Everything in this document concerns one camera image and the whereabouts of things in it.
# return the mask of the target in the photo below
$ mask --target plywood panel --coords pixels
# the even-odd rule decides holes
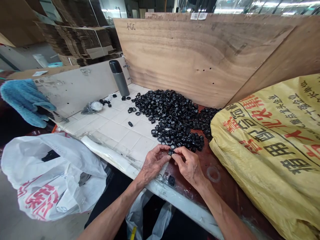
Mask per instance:
[[[132,82],[224,107],[292,31],[246,18],[114,19]]]
[[[281,81],[320,73],[320,16],[302,20],[227,105]]]
[[[121,66],[124,58],[116,58]],[[130,84],[127,68],[123,73]],[[98,101],[118,91],[109,61],[34,80],[38,90],[56,106],[54,116],[68,118],[81,111],[88,102]]]

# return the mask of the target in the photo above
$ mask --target small plastic bag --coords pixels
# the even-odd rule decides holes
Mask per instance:
[[[88,104],[83,108],[81,114],[90,115],[96,112],[100,112],[103,108],[102,103],[98,101],[88,102]]]
[[[126,216],[128,239],[131,239],[133,228],[136,227],[134,239],[143,240],[143,207],[147,204],[153,193],[144,189],[132,204],[129,213]],[[164,231],[167,229],[175,207],[166,202],[160,210],[158,219],[153,227],[152,234],[147,240],[160,240]]]

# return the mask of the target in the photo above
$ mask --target white tiled countertop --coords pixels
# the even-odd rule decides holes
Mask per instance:
[[[129,84],[128,88],[131,99],[134,99],[137,93],[143,95],[150,90],[133,83]],[[82,115],[78,112],[68,118],[68,123],[58,123],[58,126],[134,179],[147,153],[159,144],[157,138],[151,135],[151,130],[158,122],[151,124],[143,114],[137,116],[136,112],[128,113],[129,107],[135,107],[135,103],[131,100],[122,101],[119,91],[115,94],[118,95],[116,98],[113,98],[112,94],[105,98],[110,101],[112,107],[109,108],[106,104],[102,111],[93,115]],[[166,167],[167,164],[158,178],[151,181],[146,188],[173,204],[215,237],[223,239],[211,213],[177,193],[167,184],[164,176]]]

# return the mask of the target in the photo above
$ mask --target left hand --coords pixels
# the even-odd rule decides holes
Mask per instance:
[[[158,144],[154,149],[148,152],[146,160],[137,177],[147,185],[154,179],[162,169],[163,165],[171,159],[168,155],[170,146]]]

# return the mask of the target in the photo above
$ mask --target gray thermos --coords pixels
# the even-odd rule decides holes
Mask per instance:
[[[114,80],[116,80],[116,84],[119,88],[121,96],[129,96],[130,93],[128,85],[126,82],[126,78],[124,77],[120,63],[117,60],[111,60],[109,61],[109,65],[113,73]]]

